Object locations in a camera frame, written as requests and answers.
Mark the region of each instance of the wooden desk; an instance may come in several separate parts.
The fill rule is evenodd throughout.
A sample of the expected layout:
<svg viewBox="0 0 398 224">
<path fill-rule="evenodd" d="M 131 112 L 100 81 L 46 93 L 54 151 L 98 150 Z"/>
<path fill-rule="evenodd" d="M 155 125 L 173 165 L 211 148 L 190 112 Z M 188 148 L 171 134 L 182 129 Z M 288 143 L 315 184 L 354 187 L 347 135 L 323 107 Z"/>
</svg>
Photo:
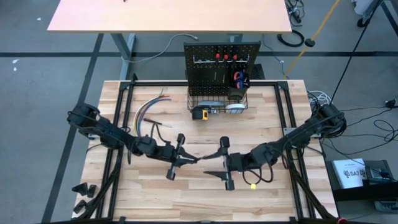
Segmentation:
<svg viewBox="0 0 398 224">
<path fill-rule="evenodd" d="M 106 81 L 99 101 L 101 114 L 113 120 L 119 81 Z M 280 119 L 273 87 L 252 86 L 248 90 L 248 105 L 243 114 L 211 114 L 209 121 L 192 121 L 187 110 L 187 87 L 167 86 L 164 94 L 170 95 L 171 102 L 161 102 L 151 107 L 146 117 L 167 123 L 173 128 L 160 127 L 162 137 L 175 146 L 178 133 L 186 137 L 184 148 L 190 154 L 203 156 L 215 152 L 222 136 L 228 136 L 230 153 L 247 153 L 260 143 L 275 141 L 282 137 Z M 145 101 L 159 95 L 162 87 L 135 86 L 129 125 L 138 107 Z M 301 125 L 311 114 L 307 93 L 302 80 L 289 81 L 289 90 L 297 125 Z M 126 96 L 122 103 L 125 108 Z M 149 133 L 150 124 L 143 123 L 143 134 Z M 98 144 L 91 141 L 90 146 Z M 320 150 L 319 142 L 312 140 L 311 147 Z M 101 185 L 107 149 L 96 147 L 86 157 L 81 182 Z M 294 197 L 289 172 L 281 160 L 273 166 L 274 181 L 261 182 L 257 190 L 250 190 L 241 175 L 233 172 L 236 190 L 228 192 L 220 179 L 204 174 L 205 170 L 223 170 L 222 159 L 200 161 L 185 165 L 176 172 L 175 181 L 165 178 L 170 164 L 148 159 L 145 156 L 132 158 L 127 164 L 127 152 L 123 157 L 121 178 L 114 218 L 125 216 L 128 220 L 214 220 L 214 221 L 286 221 L 295 216 Z M 305 164 L 310 187 L 328 211 L 337 216 L 336 205 L 325 169 L 325 161 L 319 153 L 305 150 Z M 269 168 L 263 166 L 264 178 L 269 178 Z M 255 182 L 253 175 L 247 175 L 249 182 Z M 305 197 L 301 192 L 303 208 Z M 108 191 L 104 215 L 108 211 Z M 77 196 L 76 203 L 85 197 Z"/>
<path fill-rule="evenodd" d="M 291 32 L 284 0 L 61 0 L 48 30 Z"/>
</svg>

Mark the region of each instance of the desk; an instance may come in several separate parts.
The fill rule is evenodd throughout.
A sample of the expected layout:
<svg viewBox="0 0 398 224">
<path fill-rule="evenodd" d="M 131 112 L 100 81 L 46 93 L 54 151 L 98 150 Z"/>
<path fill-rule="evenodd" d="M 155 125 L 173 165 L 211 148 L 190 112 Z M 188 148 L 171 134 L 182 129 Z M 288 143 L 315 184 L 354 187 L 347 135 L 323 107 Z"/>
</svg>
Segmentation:
<svg viewBox="0 0 398 224">
<path fill-rule="evenodd" d="M 120 83 L 106 81 L 98 105 L 101 115 L 111 121 Z M 171 141 L 174 146 L 177 134 L 184 133 L 184 148 L 190 154 L 199 157 L 214 153 L 222 136 L 229 137 L 229 153 L 247 153 L 260 143 L 282 137 L 273 87 L 252 86 L 248 90 L 249 108 L 243 114 L 211 114 L 209 121 L 192 121 L 187 110 L 187 86 L 169 86 L 165 82 L 162 84 L 163 86 L 134 86 L 128 122 L 130 127 L 138 107 L 159 95 L 163 88 L 163 93 L 170 95 L 172 101 L 156 104 L 148 110 L 146 117 L 173 127 L 161 126 L 160 132 L 162 137 Z M 305 85 L 302 80 L 288 81 L 288 84 L 295 119 L 297 125 L 301 125 L 311 114 Z M 127 94 L 124 95 L 122 117 Z M 288 118 L 287 106 L 285 103 L 283 106 L 285 117 Z M 149 133 L 150 127 L 149 123 L 143 123 L 142 133 Z M 154 137 L 160 144 L 161 141 L 156 134 Z M 95 144 L 99 144 L 99 141 L 90 142 L 90 146 Z M 310 146 L 320 150 L 319 142 L 315 139 L 311 141 Z M 81 182 L 101 185 L 106 153 L 107 149 L 100 146 L 87 154 Z M 241 175 L 233 172 L 236 190 L 228 192 L 220 179 L 203 173 L 206 170 L 223 170 L 221 158 L 185 165 L 176 171 L 175 181 L 170 181 L 165 177 L 170 164 L 145 156 L 133 156 L 132 164 L 128 165 L 127 152 L 124 153 L 114 219 L 118 220 L 120 216 L 124 216 L 128 220 L 139 221 L 287 221 L 289 217 L 296 216 L 289 172 L 283 168 L 281 159 L 273 166 L 275 177 L 272 183 L 261 182 L 256 190 L 250 190 L 250 186 L 244 183 Z M 326 209 L 337 216 L 323 157 L 307 149 L 304 158 L 311 189 Z M 263 176 L 265 179 L 269 178 L 267 166 L 263 166 Z M 250 174 L 247 178 L 249 182 L 256 181 Z M 306 208 L 303 192 L 300 194 L 302 206 Z M 105 198 L 104 216 L 109 207 L 109 195 L 110 190 Z M 78 195 L 76 203 L 81 199 L 89 201 L 89 198 Z M 304 214 L 308 215 L 307 209 L 304 209 Z"/>
<path fill-rule="evenodd" d="M 131 58 L 135 35 L 127 45 L 123 32 L 292 31 L 284 0 L 61 0 L 48 30 L 111 33 L 126 60 Z M 127 66 L 124 62 L 122 80 Z"/>
</svg>

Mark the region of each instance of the white cable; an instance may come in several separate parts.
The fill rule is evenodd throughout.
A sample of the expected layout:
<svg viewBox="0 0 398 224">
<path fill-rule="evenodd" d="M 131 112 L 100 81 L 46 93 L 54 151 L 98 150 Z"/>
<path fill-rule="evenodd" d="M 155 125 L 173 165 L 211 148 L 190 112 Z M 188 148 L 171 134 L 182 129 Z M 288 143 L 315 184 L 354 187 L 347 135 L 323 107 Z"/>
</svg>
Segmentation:
<svg viewBox="0 0 398 224">
<path fill-rule="evenodd" d="M 330 102 L 331 102 L 331 98 L 326 93 L 324 93 L 322 91 L 314 90 L 314 91 L 309 91 L 309 93 L 319 93 L 319 96 L 316 96 L 318 101 L 325 101 L 327 104 L 330 104 Z M 308 101 L 310 102 L 310 104 L 315 102 L 315 100 L 312 98 L 308 99 Z"/>
<path fill-rule="evenodd" d="M 156 58 L 156 57 L 162 55 L 164 52 L 166 52 L 166 50 L 170 47 L 170 44 L 172 43 L 173 39 L 174 39 L 175 37 L 180 36 L 180 35 L 184 35 L 184 36 L 187 36 L 187 37 L 191 37 L 191 38 L 193 38 L 194 40 L 199 40 L 199 38 L 198 38 L 197 36 L 194 36 L 194 35 L 191 35 L 191 34 L 175 34 L 174 36 L 172 36 L 172 38 L 170 38 L 169 43 L 167 44 L 166 48 L 165 48 L 161 53 L 159 53 L 159 54 L 157 54 L 157 55 L 154 55 L 154 56 L 149 57 L 149 58 L 144 58 L 144 59 L 141 59 L 141 60 L 138 60 L 138 61 L 126 60 L 126 59 L 124 59 L 123 57 L 122 57 L 122 60 L 125 61 L 125 62 L 129 62 L 129 63 L 139 63 L 139 62 L 143 62 L 143 61 L 146 61 L 146 60 L 150 60 L 150 59 Z"/>
</svg>

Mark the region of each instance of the pegboard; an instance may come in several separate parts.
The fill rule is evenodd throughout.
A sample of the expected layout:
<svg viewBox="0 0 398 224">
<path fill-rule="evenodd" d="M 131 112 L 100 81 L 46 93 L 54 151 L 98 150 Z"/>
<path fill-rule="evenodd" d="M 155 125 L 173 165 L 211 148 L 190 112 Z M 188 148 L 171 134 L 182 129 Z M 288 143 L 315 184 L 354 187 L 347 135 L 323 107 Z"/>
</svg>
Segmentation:
<svg viewBox="0 0 398 224">
<path fill-rule="evenodd" d="M 261 43 L 184 43 L 188 89 L 191 96 L 225 96 L 236 69 L 251 74 Z"/>
</svg>

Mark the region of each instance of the wire basket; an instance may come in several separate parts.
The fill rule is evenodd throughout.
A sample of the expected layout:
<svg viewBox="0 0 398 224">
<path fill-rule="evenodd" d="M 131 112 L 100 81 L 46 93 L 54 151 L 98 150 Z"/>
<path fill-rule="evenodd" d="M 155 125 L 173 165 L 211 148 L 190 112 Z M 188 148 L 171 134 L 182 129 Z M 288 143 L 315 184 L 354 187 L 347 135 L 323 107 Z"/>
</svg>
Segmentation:
<svg viewBox="0 0 398 224">
<path fill-rule="evenodd" d="M 192 111 L 196 106 L 200 106 L 199 102 L 201 101 L 219 101 L 223 102 L 224 106 L 204 106 L 203 108 L 209 109 L 210 113 L 233 113 L 240 114 L 243 113 L 244 110 L 248 109 L 248 96 L 244 94 L 242 100 L 229 100 L 228 96 L 195 96 L 190 95 L 190 90 L 188 88 L 188 99 L 187 99 L 187 107 L 189 111 Z M 242 104 L 244 108 L 239 109 L 226 109 L 228 105 L 232 104 Z"/>
</svg>

